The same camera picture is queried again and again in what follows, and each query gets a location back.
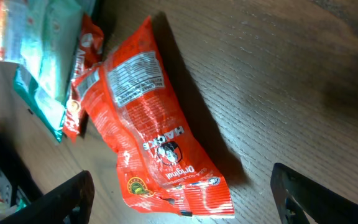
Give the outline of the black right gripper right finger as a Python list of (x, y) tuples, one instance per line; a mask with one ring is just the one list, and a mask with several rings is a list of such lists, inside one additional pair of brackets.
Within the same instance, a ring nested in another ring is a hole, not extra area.
[(358, 223), (358, 204), (334, 193), (282, 163), (270, 179), (282, 223)]

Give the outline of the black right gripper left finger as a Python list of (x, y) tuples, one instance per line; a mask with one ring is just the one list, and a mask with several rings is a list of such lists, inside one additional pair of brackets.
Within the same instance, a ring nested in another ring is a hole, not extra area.
[(0, 224), (87, 224), (93, 200), (93, 179), (89, 171), (83, 170), (29, 206), (2, 219)]

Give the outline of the orange snack bag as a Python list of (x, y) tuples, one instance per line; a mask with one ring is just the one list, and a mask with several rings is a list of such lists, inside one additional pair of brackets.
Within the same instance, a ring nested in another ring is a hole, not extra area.
[(194, 138), (163, 66), (150, 18), (74, 83), (117, 154), (125, 203), (141, 213), (231, 217), (229, 187)]

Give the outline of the green glove package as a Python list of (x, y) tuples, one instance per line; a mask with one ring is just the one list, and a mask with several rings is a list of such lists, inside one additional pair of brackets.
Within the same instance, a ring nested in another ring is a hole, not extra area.
[(37, 83), (35, 78), (21, 65), (18, 65), (13, 78), (13, 89), (27, 103), (49, 130), (55, 141), (61, 143), (63, 139), (63, 122), (65, 107)]

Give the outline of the red stick sachet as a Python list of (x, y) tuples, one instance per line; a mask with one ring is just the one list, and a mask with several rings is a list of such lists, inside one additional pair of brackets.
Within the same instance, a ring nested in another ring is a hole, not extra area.
[(72, 142), (75, 142), (76, 138), (83, 132), (83, 123), (87, 118), (86, 111), (81, 106), (81, 97), (76, 91), (74, 83), (82, 79), (94, 64), (101, 61), (103, 42), (103, 31), (93, 23), (90, 16), (85, 14), (74, 54), (66, 103), (67, 112), (63, 124), (63, 133)]

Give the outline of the teal tissue pack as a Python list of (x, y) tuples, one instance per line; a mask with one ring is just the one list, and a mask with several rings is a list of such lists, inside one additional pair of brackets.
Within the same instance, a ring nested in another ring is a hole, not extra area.
[(0, 0), (0, 61), (22, 65), (63, 102), (83, 14), (75, 0)]

